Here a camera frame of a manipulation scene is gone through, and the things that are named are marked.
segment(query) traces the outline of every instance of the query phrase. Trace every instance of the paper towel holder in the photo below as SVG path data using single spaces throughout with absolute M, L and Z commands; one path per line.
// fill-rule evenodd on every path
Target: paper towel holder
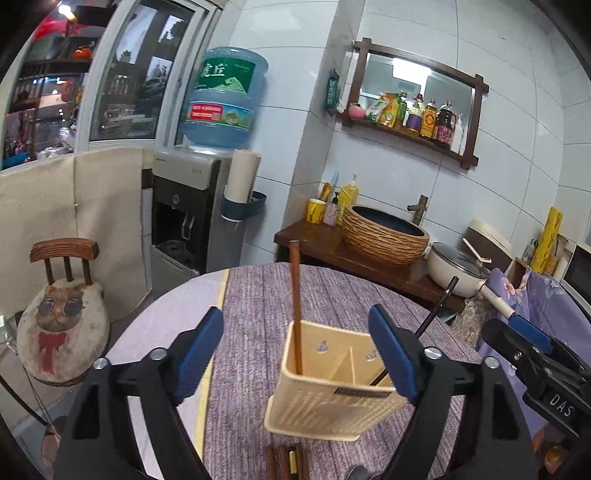
M 222 197 L 222 218 L 230 222 L 242 222 L 247 218 L 260 215 L 265 209 L 267 195 L 261 192 L 252 192 L 250 202 L 240 203 Z

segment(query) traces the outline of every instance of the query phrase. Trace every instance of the blue gripper pad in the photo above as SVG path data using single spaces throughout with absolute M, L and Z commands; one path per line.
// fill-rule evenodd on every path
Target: blue gripper pad
M 177 386 L 173 398 L 178 403 L 195 393 L 207 364 L 222 338 L 222 311 L 211 308 L 196 330 L 195 340 L 177 367 Z
M 519 333 L 528 342 L 539 348 L 543 354 L 549 355 L 552 353 L 552 342 L 550 341 L 550 337 L 523 317 L 513 315 L 509 319 L 509 327 Z
M 378 306 L 369 311 L 368 330 L 396 391 L 413 403 L 418 397 L 413 363 Z

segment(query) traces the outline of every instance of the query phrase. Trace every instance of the bottle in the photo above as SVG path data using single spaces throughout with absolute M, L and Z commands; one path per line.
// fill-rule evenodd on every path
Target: bottle
M 460 151 L 458 152 L 460 155 L 464 154 L 466 150 L 466 140 L 468 138 L 468 125 L 462 125 L 464 131 L 462 132 L 462 141 L 460 142 Z
M 423 121 L 423 96 L 418 93 L 414 98 L 411 108 L 408 109 L 408 121 L 406 123 L 407 133 L 418 137 L 421 130 L 421 123 Z
M 456 126 L 456 115 L 452 110 L 452 102 L 448 100 L 442 105 L 435 121 L 433 141 L 440 147 L 449 150 L 452 141 L 453 129 Z
M 336 224 L 342 223 L 343 212 L 349 205 L 354 205 L 357 202 L 357 195 L 359 194 L 359 187 L 357 186 L 357 175 L 353 174 L 353 180 L 348 185 L 341 188 L 339 192 L 339 214 L 336 219 Z
M 399 106 L 398 106 L 398 113 L 396 114 L 396 120 L 394 122 L 394 128 L 396 130 L 400 130 L 402 128 L 402 123 L 404 122 L 404 117 L 406 116 L 406 110 L 408 108 L 407 104 L 407 93 L 400 92 L 398 97 Z
M 336 225 L 336 219 L 339 216 L 339 194 L 335 193 L 335 198 L 332 199 L 326 206 L 324 216 L 322 217 L 322 223 L 325 225 Z
M 213 148 L 245 147 L 268 68 L 262 56 L 243 48 L 205 52 L 183 110 L 181 129 L 189 141 Z
M 419 130 L 421 137 L 428 138 L 429 140 L 432 139 L 436 117 L 437 107 L 435 106 L 435 98 L 431 98 L 423 110 L 423 119 L 421 120 L 421 129 Z
M 453 129 L 452 141 L 450 143 L 450 150 L 455 153 L 460 153 L 460 147 L 462 146 L 462 135 L 464 128 L 462 127 L 462 114 L 457 116 L 456 127 Z

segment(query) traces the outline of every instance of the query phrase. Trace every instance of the wooden chopstick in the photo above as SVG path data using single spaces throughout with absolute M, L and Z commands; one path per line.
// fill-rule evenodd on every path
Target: wooden chopstick
M 304 452 L 301 443 L 295 444 L 295 457 L 297 459 L 297 480 L 305 480 L 304 476 Z
M 287 456 L 285 445 L 279 447 L 279 459 L 281 464 L 281 480 L 290 480 L 290 459 Z
M 295 350 L 295 373 L 302 374 L 301 361 L 301 298 L 300 298 L 300 242 L 291 240 L 290 248 L 290 267 L 291 267 L 291 286 L 293 290 L 294 303 L 294 350 Z
M 267 472 L 269 480 L 277 480 L 277 469 L 275 468 L 275 450 L 271 445 L 267 447 Z

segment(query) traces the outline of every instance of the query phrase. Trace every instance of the red bow tie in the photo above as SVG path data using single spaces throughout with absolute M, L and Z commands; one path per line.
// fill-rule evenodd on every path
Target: red bow tie
M 66 333 L 45 333 L 39 332 L 39 351 L 43 349 L 43 360 L 41 361 L 41 369 L 53 375 L 52 356 L 53 351 L 58 350 L 66 341 Z

